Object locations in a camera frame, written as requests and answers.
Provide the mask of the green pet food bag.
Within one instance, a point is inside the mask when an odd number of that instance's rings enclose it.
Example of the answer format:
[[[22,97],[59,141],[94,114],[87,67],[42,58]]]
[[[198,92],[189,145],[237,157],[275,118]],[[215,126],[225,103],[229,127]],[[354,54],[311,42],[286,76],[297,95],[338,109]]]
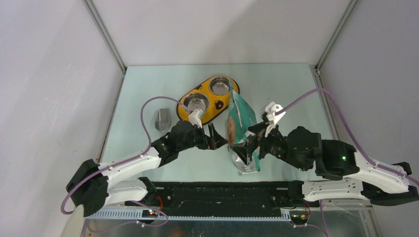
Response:
[[[237,145],[246,140],[250,135],[248,128],[256,124],[254,110],[247,101],[234,89],[233,82],[229,82],[230,99],[226,119],[226,138],[228,141],[227,149],[229,156],[237,168],[240,175],[260,171],[260,164],[256,158],[259,150],[252,153],[252,160],[242,160],[239,155],[232,150],[233,145]]]

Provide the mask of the metal food scoop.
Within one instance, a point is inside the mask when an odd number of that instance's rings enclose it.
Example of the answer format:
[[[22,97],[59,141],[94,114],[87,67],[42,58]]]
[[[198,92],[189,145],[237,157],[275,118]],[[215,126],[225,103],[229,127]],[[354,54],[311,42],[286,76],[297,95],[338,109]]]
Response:
[[[170,109],[158,109],[155,119],[155,129],[162,135],[166,134],[171,127]]]

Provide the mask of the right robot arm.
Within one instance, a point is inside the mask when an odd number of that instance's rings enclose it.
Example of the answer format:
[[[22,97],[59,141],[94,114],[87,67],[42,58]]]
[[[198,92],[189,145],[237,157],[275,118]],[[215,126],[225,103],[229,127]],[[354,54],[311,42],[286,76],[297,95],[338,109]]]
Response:
[[[267,125],[259,123],[249,128],[244,141],[230,148],[246,163],[272,155],[300,171],[314,170],[319,181],[289,182],[287,199],[293,206],[340,198],[397,206],[419,198],[418,189],[409,182],[412,171],[407,162],[368,161],[354,146],[324,140],[302,126],[284,136],[278,128],[268,131]]]

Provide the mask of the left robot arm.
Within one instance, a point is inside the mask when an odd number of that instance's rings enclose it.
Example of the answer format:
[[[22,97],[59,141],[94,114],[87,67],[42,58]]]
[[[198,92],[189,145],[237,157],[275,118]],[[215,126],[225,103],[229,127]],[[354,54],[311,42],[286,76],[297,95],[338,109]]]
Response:
[[[140,201],[143,205],[152,205],[156,199],[153,183],[147,177],[131,178],[174,161],[184,150],[217,150],[228,143],[213,124],[209,123],[208,128],[209,135],[206,135],[203,128],[179,121],[146,151],[131,158],[102,164],[92,159],[84,161],[67,184],[65,200],[71,199],[75,206],[82,205],[84,217],[119,202]]]

